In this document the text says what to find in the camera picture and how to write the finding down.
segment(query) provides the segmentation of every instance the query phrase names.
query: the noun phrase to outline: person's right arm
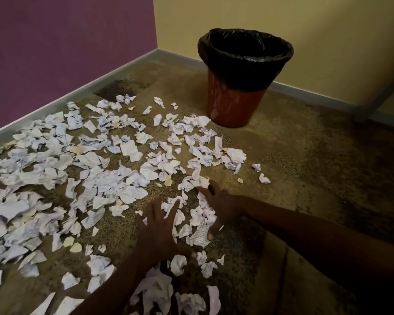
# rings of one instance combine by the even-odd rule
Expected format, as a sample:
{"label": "person's right arm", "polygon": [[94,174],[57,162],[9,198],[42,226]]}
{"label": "person's right arm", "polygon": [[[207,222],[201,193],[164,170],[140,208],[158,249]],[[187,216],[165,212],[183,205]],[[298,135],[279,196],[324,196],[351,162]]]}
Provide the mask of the person's right arm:
{"label": "person's right arm", "polygon": [[216,211],[212,240],[223,224],[245,215],[283,240],[320,272],[356,293],[394,298],[394,245],[338,224],[269,205],[246,196],[197,187]]}

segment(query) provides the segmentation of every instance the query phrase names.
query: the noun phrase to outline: person's left arm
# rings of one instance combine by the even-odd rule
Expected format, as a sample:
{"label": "person's left arm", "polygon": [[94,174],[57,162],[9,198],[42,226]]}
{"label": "person's left arm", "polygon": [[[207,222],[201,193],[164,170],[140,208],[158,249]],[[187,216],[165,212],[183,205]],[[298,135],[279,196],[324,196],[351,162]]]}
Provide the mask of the person's left arm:
{"label": "person's left arm", "polygon": [[176,254],[187,258],[193,253],[190,246],[176,244],[172,237],[173,220],[179,207],[177,201],[166,219],[163,218],[161,200],[149,203],[146,208],[147,226],[142,217],[135,216],[139,229],[136,247],[127,255],[113,275],[90,294],[71,315],[113,314],[130,300],[147,271],[156,263]]}

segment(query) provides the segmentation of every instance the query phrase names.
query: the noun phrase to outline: finger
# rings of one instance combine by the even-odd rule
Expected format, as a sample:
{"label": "finger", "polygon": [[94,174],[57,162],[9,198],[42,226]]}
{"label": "finger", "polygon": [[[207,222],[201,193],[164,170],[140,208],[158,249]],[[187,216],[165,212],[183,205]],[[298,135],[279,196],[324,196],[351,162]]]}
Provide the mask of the finger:
{"label": "finger", "polygon": [[136,221],[136,223],[137,223],[137,227],[139,228],[139,231],[140,230],[144,230],[144,228],[146,227],[146,225],[145,225],[145,223],[143,222],[143,220],[142,220],[142,217],[140,216],[140,214],[135,214],[134,215],[134,219],[135,219],[135,221]]}
{"label": "finger", "polygon": [[192,257],[192,258],[197,258],[197,253],[194,251],[191,246],[186,245],[186,244],[177,244],[177,254],[179,255],[184,255],[187,259]]}
{"label": "finger", "polygon": [[155,215],[156,221],[160,221],[163,219],[161,203],[162,200],[160,198],[157,198],[155,201],[153,201],[153,213]]}
{"label": "finger", "polygon": [[176,215],[178,208],[179,208],[179,200],[175,201],[172,209],[169,211],[169,215],[168,215],[169,224],[173,225],[173,221],[175,219],[175,215]]}
{"label": "finger", "polygon": [[209,228],[209,231],[207,232],[207,239],[209,241],[213,240],[216,236],[216,234],[219,232],[219,229],[222,227],[223,223],[220,221],[219,218],[216,219],[216,221],[213,223],[213,225]]}
{"label": "finger", "polygon": [[221,192],[221,187],[215,180],[210,180],[209,190],[213,195],[217,195]]}
{"label": "finger", "polygon": [[211,201],[211,199],[213,198],[212,193],[210,192],[209,189],[203,188],[203,187],[196,187],[197,191],[202,193],[204,195],[204,197],[207,199],[207,201]]}
{"label": "finger", "polygon": [[147,224],[153,224],[155,222],[155,215],[153,214],[152,202],[149,202],[146,207]]}

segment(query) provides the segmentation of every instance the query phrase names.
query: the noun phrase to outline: gray baseboard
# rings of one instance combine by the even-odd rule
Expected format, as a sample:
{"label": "gray baseboard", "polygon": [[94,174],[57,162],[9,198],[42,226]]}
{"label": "gray baseboard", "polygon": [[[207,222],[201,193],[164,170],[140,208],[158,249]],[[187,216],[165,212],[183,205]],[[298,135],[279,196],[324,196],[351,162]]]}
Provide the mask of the gray baseboard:
{"label": "gray baseboard", "polygon": [[[85,95],[99,90],[105,85],[113,82],[114,80],[120,78],[121,75],[125,74],[127,68],[133,68],[139,65],[144,60],[151,59],[166,59],[173,63],[184,64],[186,63],[190,67],[198,69],[206,69],[205,64],[198,59],[188,58],[179,54],[171,53],[162,49],[155,49],[139,58],[101,76],[92,82],[85,84],[84,86],[74,90],[71,93],[64,95],[63,97],[52,101],[51,103],[33,111],[26,116],[19,118],[18,120],[0,128],[0,145],[5,142],[12,140],[12,135],[14,135],[21,127],[29,125],[33,120],[45,118],[49,114],[56,113],[60,111],[64,105],[69,101],[77,101],[84,98]],[[341,110],[347,113],[354,113],[357,106],[347,103],[345,101],[337,100],[332,97],[327,97],[296,87],[292,87],[286,84],[281,84],[278,82],[273,82],[270,90],[289,95],[294,98],[298,98],[312,105],[320,105],[336,110]],[[386,114],[383,112],[374,112],[370,117],[371,120],[383,123],[394,127],[394,115]]]}

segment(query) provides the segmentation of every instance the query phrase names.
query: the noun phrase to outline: orange plastic bucket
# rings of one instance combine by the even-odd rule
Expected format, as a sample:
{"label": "orange plastic bucket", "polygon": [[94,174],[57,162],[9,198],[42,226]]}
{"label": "orange plastic bucket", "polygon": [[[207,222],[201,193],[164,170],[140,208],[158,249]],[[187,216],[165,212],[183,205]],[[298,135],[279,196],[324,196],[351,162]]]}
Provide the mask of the orange plastic bucket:
{"label": "orange plastic bucket", "polygon": [[230,89],[208,69],[208,116],[225,127],[242,127],[250,122],[267,89],[240,91]]}

